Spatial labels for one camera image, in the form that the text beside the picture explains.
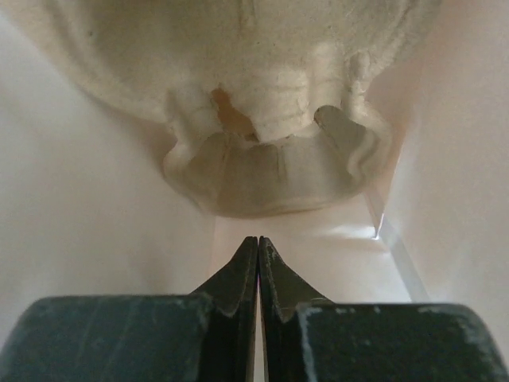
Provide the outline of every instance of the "white wall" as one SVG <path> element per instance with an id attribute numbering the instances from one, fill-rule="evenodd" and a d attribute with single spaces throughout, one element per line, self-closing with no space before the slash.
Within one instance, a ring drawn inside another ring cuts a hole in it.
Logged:
<path id="1" fill-rule="evenodd" d="M 386 214 L 430 298 L 471 306 L 507 359 L 508 36 L 507 0 L 445 0 Z"/>
<path id="2" fill-rule="evenodd" d="M 161 173 L 157 127 L 86 97 L 0 15 L 0 347 L 34 300 L 188 293 L 214 218 Z"/>

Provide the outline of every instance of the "metal jaw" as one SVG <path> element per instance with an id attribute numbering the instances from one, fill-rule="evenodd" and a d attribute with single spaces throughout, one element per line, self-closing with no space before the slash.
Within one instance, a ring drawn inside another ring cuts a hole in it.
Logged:
<path id="1" fill-rule="evenodd" d="M 0 353 L 0 382 L 252 380 L 258 282 L 270 382 L 509 381 L 468 308 L 335 304 L 248 237 L 189 295 L 34 303 Z"/>

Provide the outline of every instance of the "white ceramic object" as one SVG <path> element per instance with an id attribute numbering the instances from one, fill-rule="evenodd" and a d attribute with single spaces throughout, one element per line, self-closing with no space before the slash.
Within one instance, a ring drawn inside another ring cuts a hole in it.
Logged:
<path id="1" fill-rule="evenodd" d="M 383 166 L 370 82 L 440 0 L 0 0 L 87 92 L 166 123 L 168 179 L 222 215 L 316 209 Z"/>

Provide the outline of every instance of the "rough texture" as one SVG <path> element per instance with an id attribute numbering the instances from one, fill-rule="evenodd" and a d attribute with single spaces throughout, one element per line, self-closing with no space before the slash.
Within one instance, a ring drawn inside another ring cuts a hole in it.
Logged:
<path id="1" fill-rule="evenodd" d="M 0 353 L 0 381 L 195 382 L 213 309 L 202 295 L 39 300 Z"/>
<path id="2" fill-rule="evenodd" d="M 465 306 L 307 305 L 297 315 L 306 382 L 509 381 L 488 329 Z"/>
<path id="3" fill-rule="evenodd" d="M 390 126 L 364 93 L 422 39 L 440 2 L 0 0 L 0 6 L 87 92 L 168 124 L 177 144 L 165 172 L 178 189 L 213 212 L 252 216 L 328 205 L 375 176 Z M 218 115 L 217 89 L 244 119 Z M 315 115 L 325 105 L 331 107 Z M 244 121 L 255 139 L 226 120 Z"/>

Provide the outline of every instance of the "scratch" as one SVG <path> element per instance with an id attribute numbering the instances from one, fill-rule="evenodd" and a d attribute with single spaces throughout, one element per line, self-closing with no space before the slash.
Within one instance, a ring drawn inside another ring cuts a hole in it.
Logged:
<path id="1" fill-rule="evenodd" d="M 76 359 L 74 360 L 75 367 L 78 367 L 80 364 L 80 359 L 83 356 L 83 353 L 85 351 L 85 345 L 87 344 L 88 334 L 90 334 L 90 329 L 92 328 L 92 325 L 94 324 L 95 318 L 97 317 L 97 313 L 99 312 L 99 308 L 101 306 L 101 300 L 95 304 L 95 308 L 92 311 L 88 322 L 85 326 L 85 330 L 83 332 L 83 336 L 81 336 L 80 341 L 80 347 L 78 348 L 78 353 L 76 354 Z"/>
<path id="2" fill-rule="evenodd" d="M 156 306 L 152 306 L 152 311 L 150 312 L 150 315 L 152 317 L 152 323 L 154 325 L 157 325 L 157 312 L 156 312 L 156 309 L 157 309 Z"/>
<path id="3" fill-rule="evenodd" d="M 132 302 L 130 304 L 129 313 L 126 317 L 126 323 L 124 324 L 122 328 L 122 332 L 120 333 L 119 339 L 117 340 L 117 343 L 111 352 L 110 357 L 108 358 L 108 361 L 106 363 L 106 366 L 104 366 L 104 370 L 101 373 L 101 377 L 99 378 L 99 382 L 103 382 L 108 377 L 108 373 L 110 371 L 111 366 L 115 362 L 115 358 L 118 356 L 120 349 L 123 346 L 124 341 L 126 340 L 126 334 L 129 331 L 130 327 L 133 325 L 133 317 L 138 312 L 138 305 L 141 303 L 141 300 L 137 300 L 136 302 Z"/>
<path id="4" fill-rule="evenodd" d="M 282 148 L 278 148 L 276 151 L 276 166 L 278 168 L 278 179 L 280 181 L 284 181 L 286 176 L 286 161 L 285 161 L 285 153 Z"/>
<path id="5" fill-rule="evenodd" d="M 354 2 L 352 4 L 352 8 L 344 15 L 344 18 L 348 18 L 348 16 L 350 16 L 353 13 L 353 11 L 356 9 L 356 7 L 357 7 L 357 3 Z"/>

